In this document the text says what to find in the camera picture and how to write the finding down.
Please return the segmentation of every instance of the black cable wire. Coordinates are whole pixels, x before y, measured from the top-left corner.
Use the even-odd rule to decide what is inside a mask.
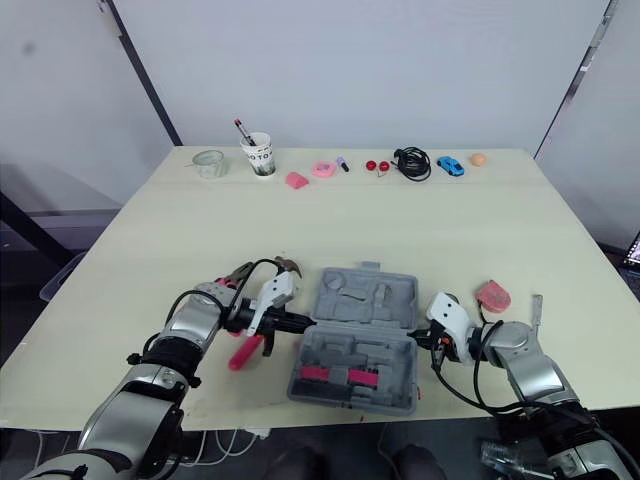
[[[164,322],[165,325],[169,323],[174,313],[176,313],[176,308],[178,308],[178,305],[180,304],[182,299],[189,295],[201,295],[211,300],[213,303],[215,303],[216,306],[220,309],[220,324],[221,325],[224,324],[226,309],[224,308],[222,303],[220,303],[220,300],[218,300],[216,297],[214,297],[210,293],[203,292],[202,290],[187,290],[186,292],[182,292],[180,295],[178,295],[178,298],[176,298],[175,301],[173,302],[173,305],[171,305],[171,308],[169,309],[169,313],[167,314],[167,319]]]
[[[480,314],[480,320],[482,320],[482,324],[486,325],[487,323],[487,319],[484,318],[484,312],[482,311],[482,302],[480,300],[478,300],[478,313]]]
[[[142,347],[142,354],[143,355],[146,355],[147,353],[149,353],[149,348],[151,348],[151,344],[153,343],[153,341],[156,338],[158,338],[158,335],[160,335],[160,333],[154,333],[149,338],[147,338],[147,341],[144,342],[144,347]]]
[[[256,267],[262,263],[270,263],[271,265],[275,265],[278,268],[278,273],[282,269],[282,266],[278,262],[276,262],[275,260],[271,260],[270,258],[261,258],[260,260],[255,261],[254,264],[249,269],[249,271],[247,272],[247,276],[244,277],[240,285],[238,285],[238,289],[236,290],[235,295],[233,296],[233,298],[231,299],[231,302],[229,303],[229,312],[233,312],[233,307],[238,301],[238,297],[240,297],[240,294],[242,293],[244,286],[247,284],[249,277],[255,271]]]
[[[482,307],[480,306],[480,302],[478,302],[478,307],[480,308],[480,315],[482,315]],[[478,373],[480,372],[480,361],[482,360],[482,352],[484,352],[484,348],[487,346],[487,343],[491,339],[491,336],[494,334],[494,332],[498,328],[500,328],[500,326],[503,323],[504,322],[502,320],[498,320],[496,323],[491,325],[491,327],[489,328],[489,331],[487,332],[487,334],[482,339],[482,342],[480,343],[480,350],[478,351],[478,356],[476,357],[476,362],[473,366],[473,391],[476,394],[476,399],[478,400],[478,403],[480,404],[481,408],[483,410],[486,410],[487,412],[489,412],[489,407],[487,406],[487,404],[482,398],[482,395],[480,394],[480,385],[478,384],[479,383]]]
[[[393,152],[397,162],[391,162],[412,182],[424,182],[431,175],[431,159],[418,147],[398,148]]]
[[[465,403],[468,403],[472,407],[476,407],[476,408],[480,408],[480,409],[484,410],[484,408],[482,408],[482,405],[480,405],[478,402],[474,402],[470,398],[465,397],[462,393],[460,393],[455,388],[453,388],[451,385],[449,385],[449,383],[444,379],[444,377],[440,373],[440,366],[438,365],[438,362],[436,361],[436,352],[435,352],[435,349],[438,348],[438,342],[439,341],[440,341],[440,337],[436,338],[435,342],[431,346],[431,368],[433,369],[434,372],[436,372],[436,377],[438,377],[438,380],[440,381],[440,383],[442,383],[442,385],[444,385],[444,387],[447,390],[449,390],[451,393],[453,393],[460,400],[462,400]]]

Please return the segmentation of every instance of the gray foam insert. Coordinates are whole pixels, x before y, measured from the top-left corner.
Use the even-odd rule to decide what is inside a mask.
[[[327,268],[312,316],[320,321],[414,329],[417,282],[409,275]]]

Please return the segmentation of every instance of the red tool handle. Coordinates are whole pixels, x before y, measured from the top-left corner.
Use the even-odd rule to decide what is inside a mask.
[[[247,337],[242,346],[238,349],[236,353],[233,354],[233,357],[229,359],[229,369],[230,370],[240,370],[244,367],[247,360],[253,355],[260,344],[262,344],[262,340],[264,337],[262,335],[254,335],[253,337]]]

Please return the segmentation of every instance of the pliers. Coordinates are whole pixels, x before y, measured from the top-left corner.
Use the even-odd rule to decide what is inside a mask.
[[[253,262],[247,262],[243,265],[240,265],[226,277],[216,278],[216,283],[224,287],[236,289],[238,288],[240,282],[247,278],[247,275],[249,275],[252,267]]]

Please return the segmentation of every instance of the pink sponge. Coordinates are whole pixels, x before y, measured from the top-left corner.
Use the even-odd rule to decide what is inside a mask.
[[[491,313],[502,313],[511,305],[507,291],[493,280],[476,292],[476,299]]]
[[[285,180],[285,182],[287,182],[287,185],[297,190],[309,183],[309,180],[304,178],[299,173],[291,172],[289,175],[287,175],[287,179]]]

